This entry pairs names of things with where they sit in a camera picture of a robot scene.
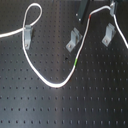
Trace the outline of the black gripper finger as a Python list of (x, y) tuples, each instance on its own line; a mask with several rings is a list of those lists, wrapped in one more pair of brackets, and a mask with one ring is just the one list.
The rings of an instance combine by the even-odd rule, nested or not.
[(85, 14), (85, 10), (87, 9), (87, 6), (88, 6), (88, 3), (89, 3), (89, 0), (81, 0), (81, 2), (80, 2), (78, 12), (76, 13), (76, 17), (80, 23), (82, 22), (83, 16)]

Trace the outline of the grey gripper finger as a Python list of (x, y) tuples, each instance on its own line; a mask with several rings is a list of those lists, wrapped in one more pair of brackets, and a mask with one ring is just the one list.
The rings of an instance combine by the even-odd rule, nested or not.
[(117, 2), (116, 0), (111, 0), (110, 4), (110, 15), (113, 17), (117, 10)]

